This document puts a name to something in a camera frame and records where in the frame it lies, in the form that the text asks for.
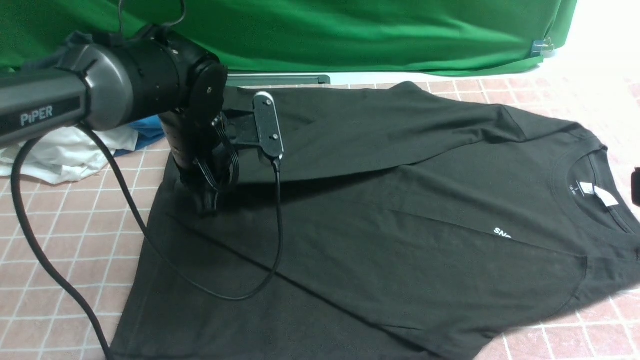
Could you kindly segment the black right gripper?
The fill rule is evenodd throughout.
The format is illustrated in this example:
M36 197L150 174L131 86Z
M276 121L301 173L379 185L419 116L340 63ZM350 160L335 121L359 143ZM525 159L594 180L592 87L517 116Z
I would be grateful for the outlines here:
M635 167L631 173L631 202L640 207L640 167Z

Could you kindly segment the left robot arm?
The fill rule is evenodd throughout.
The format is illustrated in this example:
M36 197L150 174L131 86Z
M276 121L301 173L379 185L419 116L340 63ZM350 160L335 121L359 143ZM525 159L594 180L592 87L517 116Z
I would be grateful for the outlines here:
M218 124L227 76L217 55L167 26L146 26L130 39L96 34L44 67L2 71L1 146L63 127L107 132L160 116L183 181L213 210L237 173Z

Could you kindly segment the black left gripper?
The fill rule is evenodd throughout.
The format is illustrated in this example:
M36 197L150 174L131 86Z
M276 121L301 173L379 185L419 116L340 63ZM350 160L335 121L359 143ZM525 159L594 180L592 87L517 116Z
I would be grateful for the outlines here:
M217 216L220 195L238 184L238 151L227 136L226 120L223 112L204 121L185 112L160 115L180 181L192 194L199 218Z

